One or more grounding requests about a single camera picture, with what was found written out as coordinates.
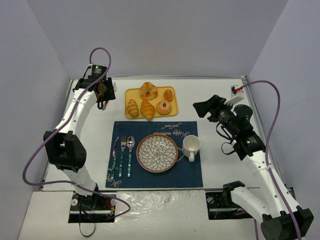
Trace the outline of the small croissant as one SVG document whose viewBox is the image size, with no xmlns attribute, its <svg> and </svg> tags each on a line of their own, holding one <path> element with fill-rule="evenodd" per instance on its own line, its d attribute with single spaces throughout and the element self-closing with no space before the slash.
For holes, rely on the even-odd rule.
<svg viewBox="0 0 320 240">
<path fill-rule="evenodd" d="M 138 105 L 134 99 L 129 100 L 126 110 L 132 118 L 137 118 L 139 116 Z"/>
</svg>

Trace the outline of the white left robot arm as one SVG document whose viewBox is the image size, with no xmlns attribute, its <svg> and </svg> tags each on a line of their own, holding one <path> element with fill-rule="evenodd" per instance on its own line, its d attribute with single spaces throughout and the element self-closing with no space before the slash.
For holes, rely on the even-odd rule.
<svg viewBox="0 0 320 240">
<path fill-rule="evenodd" d="M 87 151 L 80 140 L 83 125 L 93 106 L 105 110 L 116 98 L 112 79 L 106 76 L 108 68 L 95 64 L 88 68 L 91 74 L 81 78 L 72 90 L 72 101 L 55 128 L 57 133 L 46 131 L 43 136 L 49 163 L 67 175 L 75 193 L 84 198 L 95 195 L 99 187 L 85 166 Z"/>
</svg>

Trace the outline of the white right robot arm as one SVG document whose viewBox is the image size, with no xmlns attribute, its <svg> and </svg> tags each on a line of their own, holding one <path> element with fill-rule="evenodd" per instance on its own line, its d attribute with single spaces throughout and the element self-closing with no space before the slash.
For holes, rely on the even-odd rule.
<svg viewBox="0 0 320 240">
<path fill-rule="evenodd" d="M 225 98 L 213 95 L 193 104 L 197 115 L 221 125 L 227 139 L 243 164 L 253 175 L 264 199 L 251 193 L 244 183 L 234 181 L 223 185 L 228 205 L 238 205 L 260 225 L 267 240 L 300 240 L 306 236 L 314 216 L 303 209 L 287 190 L 273 164 L 267 148 L 250 123 L 253 110 L 243 104 L 229 105 Z"/>
</svg>

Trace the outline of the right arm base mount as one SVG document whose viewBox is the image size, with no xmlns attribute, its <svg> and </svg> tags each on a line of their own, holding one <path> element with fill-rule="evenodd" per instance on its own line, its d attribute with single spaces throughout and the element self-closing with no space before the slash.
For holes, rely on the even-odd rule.
<svg viewBox="0 0 320 240">
<path fill-rule="evenodd" d="M 209 220 L 252 219 L 252 216 L 240 206 L 236 204 L 228 205 L 222 190 L 206 191 L 205 199 Z"/>
</svg>

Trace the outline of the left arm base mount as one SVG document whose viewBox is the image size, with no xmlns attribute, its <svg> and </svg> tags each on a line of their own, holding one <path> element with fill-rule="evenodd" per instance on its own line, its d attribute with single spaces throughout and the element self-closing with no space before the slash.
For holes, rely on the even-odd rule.
<svg viewBox="0 0 320 240">
<path fill-rule="evenodd" d="M 68 223 L 113 223 L 114 215 L 115 206 L 109 197 L 74 193 L 70 202 Z"/>
</svg>

